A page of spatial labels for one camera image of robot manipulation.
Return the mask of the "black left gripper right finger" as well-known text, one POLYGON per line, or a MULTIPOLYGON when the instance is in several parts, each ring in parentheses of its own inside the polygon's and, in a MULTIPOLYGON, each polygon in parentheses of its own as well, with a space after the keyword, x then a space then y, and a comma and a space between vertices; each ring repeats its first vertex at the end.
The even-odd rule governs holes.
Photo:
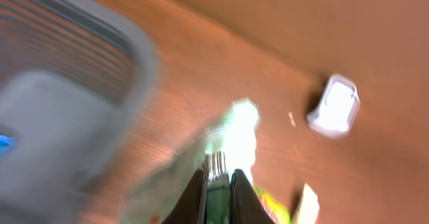
POLYGON ((274 224, 240 169, 232 175, 230 194, 230 224, 274 224))

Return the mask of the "blue snack wrapper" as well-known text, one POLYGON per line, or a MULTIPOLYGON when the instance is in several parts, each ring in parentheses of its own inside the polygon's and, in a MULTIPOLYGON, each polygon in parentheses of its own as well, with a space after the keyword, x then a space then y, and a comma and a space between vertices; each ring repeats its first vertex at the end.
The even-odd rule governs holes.
POLYGON ((0 154, 13 149, 16 146, 17 140, 8 135, 0 135, 0 154))

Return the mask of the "white tube with gold cap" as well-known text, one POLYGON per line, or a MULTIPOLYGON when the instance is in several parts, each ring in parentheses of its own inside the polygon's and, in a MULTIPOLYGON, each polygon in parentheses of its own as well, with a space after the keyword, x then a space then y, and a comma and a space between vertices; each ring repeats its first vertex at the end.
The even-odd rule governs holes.
POLYGON ((316 224, 319 211, 318 195, 305 184, 291 224, 316 224))

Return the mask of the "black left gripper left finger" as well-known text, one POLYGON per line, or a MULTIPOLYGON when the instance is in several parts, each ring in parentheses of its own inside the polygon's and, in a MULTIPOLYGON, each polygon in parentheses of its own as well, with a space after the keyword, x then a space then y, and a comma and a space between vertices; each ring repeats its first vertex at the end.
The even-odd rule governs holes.
POLYGON ((205 224, 206 176, 197 170, 162 224, 205 224))

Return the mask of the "Haribo gummy candy bag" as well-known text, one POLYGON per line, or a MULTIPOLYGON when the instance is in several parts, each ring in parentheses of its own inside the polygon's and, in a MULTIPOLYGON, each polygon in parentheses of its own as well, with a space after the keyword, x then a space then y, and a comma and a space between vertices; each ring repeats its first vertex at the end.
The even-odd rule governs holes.
POLYGON ((277 201, 264 188, 253 185, 253 190, 259 199, 264 211, 275 224, 290 224, 290 214, 287 208, 277 201))

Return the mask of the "teal wet wipes pack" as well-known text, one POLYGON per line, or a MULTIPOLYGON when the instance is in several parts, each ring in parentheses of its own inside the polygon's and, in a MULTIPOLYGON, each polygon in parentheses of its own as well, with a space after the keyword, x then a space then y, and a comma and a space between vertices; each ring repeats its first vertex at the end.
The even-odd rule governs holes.
POLYGON ((200 170, 207 182, 205 223, 228 223, 232 175, 242 170, 252 181, 259 122, 257 106, 240 99, 215 121, 199 131, 179 154, 156 168, 128 196, 119 221, 124 224, 166 220, 192 175, 200 170))

